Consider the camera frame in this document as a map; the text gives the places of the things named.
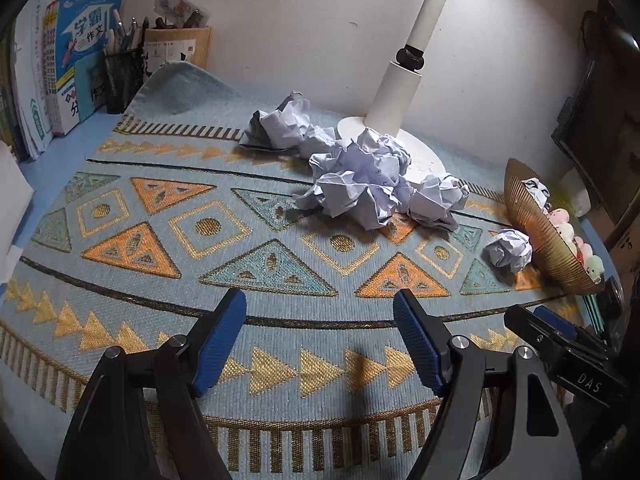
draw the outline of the patterned rug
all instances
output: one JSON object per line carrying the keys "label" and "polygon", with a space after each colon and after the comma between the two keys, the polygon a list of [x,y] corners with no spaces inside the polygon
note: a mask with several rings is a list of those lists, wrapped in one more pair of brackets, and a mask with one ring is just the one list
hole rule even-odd
{"label": "patterned rug", "polygon": [[[158,71],[18,263],[0,311],[0,366],[70,418],[107,346],[156,348],[236,286],[249,316],[200,402],[234,478],[404,478],[440,401],[394,327],[394,293],[410,288],[453,333],[496,350],[517,343],[506,307],[545,303],[579,322],[574,298],[534,269],[499,274],[482,258],[508,224],[495,179],[478,179],[493,170],[448,165],[472,189],[451,235],[402,215],[366,232],[294,208],[292,193],[312,182],[302,161],[238,146],[258,108],[273,105],[191,65]],[[340,119],[314,113],[323,126]],[[491,402],[485,393],[479,419]],[[162,455],[153,397],[148,416]],[[60,448],[57,420],[40,429]],[[481,451],[472,448],[468,476]]]}

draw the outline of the golden bowl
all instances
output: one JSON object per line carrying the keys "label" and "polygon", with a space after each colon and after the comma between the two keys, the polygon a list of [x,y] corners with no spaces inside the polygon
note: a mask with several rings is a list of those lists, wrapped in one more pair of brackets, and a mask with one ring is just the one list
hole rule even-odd
{"label": "golden bowl", "polygon": [[567,292],[584,296],[603,290],[604,282],[593,283],[521,182],[533,177],[540,179],[519,160],[509,159],[504,173],[504,204],[514,227],[529,236],[534,263]]}

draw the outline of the gold square outline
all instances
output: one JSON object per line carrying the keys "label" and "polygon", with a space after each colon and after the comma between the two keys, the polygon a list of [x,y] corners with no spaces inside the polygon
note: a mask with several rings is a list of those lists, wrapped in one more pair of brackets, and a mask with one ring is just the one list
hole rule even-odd
{"label": "gold square outline", "polygon": [[442,243],[444,245],[449,246],[451,249],[454,250],[454,252],[458,253],[458,259],[456,260],[456,263],[453,266],[453,269],[451,269],[451,272],[447,272],[446,270],[444,270],[442,267],[440,267],[436,262],[434,262],[433,260],[430,259],[430,257],[428,257],[426,254],[422,253],[422,250],[426,247],[426,245],[429,243],[429,241],[433,238],[433,235],[427,237],[427,239],[425,241],[423,241],[419,246],[417,246],[415,248],[415,252],[418,253],[418,256],[421,256],[423,259],[427,260],[427,262],[429,262],[433,267],[435,267],[437,270],[439,270],[442,274],[444,274],[447,278],[451,279],[456,275],[456,272],[458,272],[458,267],[460,266],[460,263],[462,263],[462,260],[464,259],[465,255],[462,254],[460,252],[460,250],[458,250],[457,248],[455,248],[453,245],[451,245],[449,242],[447,242],[446,240],[441,240]]}
{"label": "gold square outline", "polygon": [[[348,228],[353,227],[354,224],[351,221],[347,221],[347,223],[345,224],[345,226],[343,227],[345,230],[347,230]],[[355,269],[357,269],[359,266],[361,266],[364,262],[366,262],[370,257],[372,257],[376,252],[378,252],[378,249],[380,248],[380,244],[375,241],[375,237],[376,235],[371,235],[371,239],[373,241],[373,244],[371,245],[371,247],[369,249],[367,249],[364,253],[362,253],[358,258],[356,258],[355,260],[353,260],[348,266],[342,266],[340,265],[338,262],[336,262],[335,260],[332,260],[328,254],[326,254],[320,247],[316,246],[312,241],[311,238],[313,238],[314,236],[316,236],[317,234],[321,233],[321,232],[326,232],[326,231],[330,231],[330,227],[323,221],[320,221],[318,227],[316,227],[315,229],[312,229],[311,231],[309,231],[307,234],[303,235],[301,237],[302,239],[302,243],[305,244],[309,249],[311,249],[313,252],[315,252],[318,256],[320,256],[320,258],[329,266],[333,267],[335,270],[337,270],[338,272],[340,272],[341,275],[343,276],[348,276],[349,274],[351,274]],[[365,243],[362,238],[360,237],[360,235],[357,234],[353,234],[354,237],[356,237],[358,240],[360,240],[361,242]]]}
{"label": "gold square outline", "polygon": [[[188,218],[189,216],[193,216],[197,213],[200,213],[205,209],[209,209],[210,207],[213,207],[213,206],[218,206],[222,210],[222,212],[226,214],[226,216],[233,222],[233,224],[235,224],[235,226],[238,229],[240,229],[240,232],[199,251],[193,246],[193,244],[187,238],[187,235],[184,233],[184,231],[180,229],[178,222],[180,220],[184,220],[185,218]],[[244,225],[242,221],[235,215],[235,213],[233,213],[233,211],[231,211],[231,209],[229,209],[225,205],[225,203],[222,202],[222,200],[214,200],[213,202],[209,202],[204,205],[201,205],[195,209],[187,211],[186,213],[182,213],[181,215],[174,216],[173,218],[169,218],[169,225],[171,226],[171,229],[174,231],[175,236],[178,238],[178,241],[182,244],[182,246],[186,249],[186,251],[190,254],[190,256],[195,260],[199,260],[204,256],[214,253],[218,249],[231,245],[237,242],[238,240],[241,240],[245,236],[248,236],[251,234],[251,229],[249,229],[246,225]]]}
{"label": "gold square outline", "polygon": [[[89,204],[96,202],[100,199],[103,199],[104,197],[110,195],[110,194],[114,194],[116,196],[116,202],[118,202],[118,205],[120,206],[120,209],[122,210],[122,215],[118,216],[116,218],[113,218],[111,220],[109,220],[106,224],[102,224],[99,225],[98,227],[91,229],[90,231],[86,230],[86,225],[84,224],[84,218],[82,217],[82,209],[85,206],[88,206]],[[116,189],[111,189],[105,193],[102,193],[100,196],[97,196],[96,198],[89,200],[89,202],[85,202],[84,204],[81,204],[79,206],[76,207],[76,214],[78,215],[78,224],[80,226],[80,232],[82,233],[82,237],[83,238],[88,238],[91,235],[96,234],[98,231],[102,231],[103,229],[106,229],[107,227],[110,227],[114,224],[117,224],[120,220],[124,220],[125,218],[129,217],[129,210],[127,209],[127,205],[124,202],[124,198],[122,197],[122,193],[120,192],[120,190],[118,188]]]}

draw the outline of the stuffed animal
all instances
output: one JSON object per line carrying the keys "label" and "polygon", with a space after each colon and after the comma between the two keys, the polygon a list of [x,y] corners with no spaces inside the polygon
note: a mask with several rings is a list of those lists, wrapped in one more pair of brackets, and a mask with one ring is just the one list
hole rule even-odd
{"label": "stuffed animal", "polygon": [[564,240],[564,243],[567,244],[567,246],[571,249],[571,252],[574,254],[574,256],[577,256],[578,248],[574,244],[574,227],[571,224],[567,223],[558,224],[556,226],[556,231],[558,231],[558,234],[560,235],[562,240]]}
{"label": "stuffed animal", "polygon": [[593,249],[591,249],[591,246],[589,244],[582,244],[580,252],[582,253],[582,257],[584,258],[585,263],[589,258],[593,256]]}
{"label": "stuffed animal", "polygon": [[560,224],[569,223],[569,212],[566,209],[554,209],[548,218],[554,227],[558,227]]}
{"label": "stuffed animal", "polygon": [[599,256],[594,254],[591,258],[585,260],[585,269],[593,283],[600,283],[602,281],[604,264]]}

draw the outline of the pen holder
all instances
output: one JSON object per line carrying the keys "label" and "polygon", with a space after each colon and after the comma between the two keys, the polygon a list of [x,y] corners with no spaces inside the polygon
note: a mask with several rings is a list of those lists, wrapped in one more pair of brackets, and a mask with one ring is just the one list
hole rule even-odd
{"label": "pen holder", "polygon": [[142,49],[104,56],[107,113],[121,114],[142,86]]}

